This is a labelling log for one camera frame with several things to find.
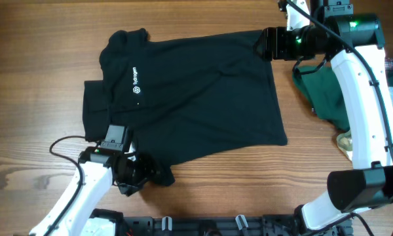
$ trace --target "black t-shirt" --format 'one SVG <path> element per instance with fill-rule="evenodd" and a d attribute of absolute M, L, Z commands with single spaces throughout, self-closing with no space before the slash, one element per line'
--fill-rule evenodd
<path fill-rule="evenodd" d="M 261 30 L 150 42 L 118 31 L 100 55 L 103 81 L 85 83 L 86 139 L 109 123 L 134 132 L 164 165 L 254 145 L 286 145 L 271 63 L 253 51 Z"/>

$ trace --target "teal fabric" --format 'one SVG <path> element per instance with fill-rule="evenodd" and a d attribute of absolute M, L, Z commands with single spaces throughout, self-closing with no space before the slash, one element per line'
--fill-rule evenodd
<path fill-rule="evenodd" d="M 314 66 L 302 66 L 299 70 L 308 71 L 314 68 Z M 393 72 L 388 73 L 387 77 L 388 86 L 393 87 Z M 323 67 L 316 73 L 298 77 L 293 74 L 293 81 L 320 119 L 330 121 L 341 130 L 349 130 L 342 90 L 330 67 Z"/>

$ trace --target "black cable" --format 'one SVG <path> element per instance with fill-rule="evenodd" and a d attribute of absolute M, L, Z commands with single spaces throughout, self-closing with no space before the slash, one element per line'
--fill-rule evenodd
<path fill-rule="evenodd" d="M 357 213 L 351 213 L 350 215 L 351 215 L 352 217 L 357 217 L 358 219 L 360 219 L 362 225 L 365 227 L 365 230 L 367 230 L 368 235 L 369 235 L 369 236 L 374 236 L 372 230 L 369 228 L 367 222 L 365 222 L 365 220 L 364 220 L 364 218 L 362 218 L 362 216 L 360 216 L 360 215 L 357 214 Z"/>
<path fill-rule="evenodd" d="M 65 159 L 65 160 L 67 160 L 67 161 L 73 163 L 73 164 L 76 166 L 77 170 L 79 171 L 80 180 L 79 180 L 79 183 L 77 183 L 77 188 L 76 188 L 76 190 L 75 190 L 73 196 L 70 198 L 70 200 L 68 201 L 67 205 L 66 205 L 66 206 L 64 207 L 64 209 L 61 211 L 61 213 L 58 215 L 58 217 L 55 219 L 54 223 L 52 223 L 52 225 L 49 226 L 49 228 L 48 228 L 47 232 L 44 234 L 44 236 L 48 236 L 48 235 L 50 235 L 50 234 L 52 233 L 52 231 L 54 231 L 54 229 L 56 228 L 56 226 L 60 223 L 60 220 L 64 217 L 64 214 L 65 214 L 65 213 L 67 212 L 67 210 L 70 208 L 71 204 L 73 204 L 74 200 L 76 199 L 77 195 L 79 194 L 79 192 L 80 192 L 80 190 L 81 190 L 81 188 L 82 188 L 82 186 L 83 186 L 83 171 L 82 171 L 80 165 L 79 165 L 77 162 L 75 162 L 73 159 L 71 159 L 70 157 L 67 157 L 67 156 L 62 155 L 62 154 L 59 154 L 59 153 L 55 153 L 55 152 L 53 152 L 53 150 L 52 150 L 52 148 L 53 148 L 57 143 L 61 142 L 62 140 L 69 139 L 69 138 L 82 138 L 82 139 L 84 139 L 83 136 L 76 136 L 76 135 L 74 135 L 74 136 L 67 136 L 67 137 L 63 137 L 63 138 L 57 139 L 55 142 L 53 142 L 53 143 L 51 144 L 50 150 L 49 150 L 49 151 L 50 151 L 50 153 L 53 154 L 54 156 L 61 157 L 61 158 Z"/>
<path fill-rule="evenodd" d="M 333 38 L 338 40 L 345 48 L 349 49 L 352 53 L 354 53 L 355 56 L 358 57 L 360 62 L 364 65 L 365 69 L 367 70 L 371 82 L 373 83 L 375 93 L 377 94 L 377 98 L 379 100 L 379 105 L 380 105 L 380 110 L 383 116 L 383 123 L 384 123 L 384 129 L 386 130 L 386 140 L 387 140 L 387 149 L 390 152 L 390 156 L 393 161 L 393 140 L 392 140 L 392 134 L 390 131 L 390 126 L 388 124 L 388 117 L 387 117 L 387 112 L 386 112 L 386 106 L 383 101 L 383 96 L 381 94 L 380 88 L 379 88 L 379 82 L 376 79 L 373 70 L 369 67 L 367 61 L 364 59 L 364 57 L 351 45 L 349 45 L 342 37 L 337 35 L 335 32 L 331 31 L 329 28 L 327 28 L 325 25 L 321 24 L 319 21 L 311 17 L 309 14 L 307 14 L 305 11 L 301 10 L 295 3 L 293 3 L 291 0 L 287 0 L 287 4 L 290 5 L 292 8 L 294 8 L 298 13 L 303 15 L 305 18 L 309 19 L 311 22 L 314 23 L 315 26 L 318 28 L 326 31 L 328 34 L 330 34 Z"/>

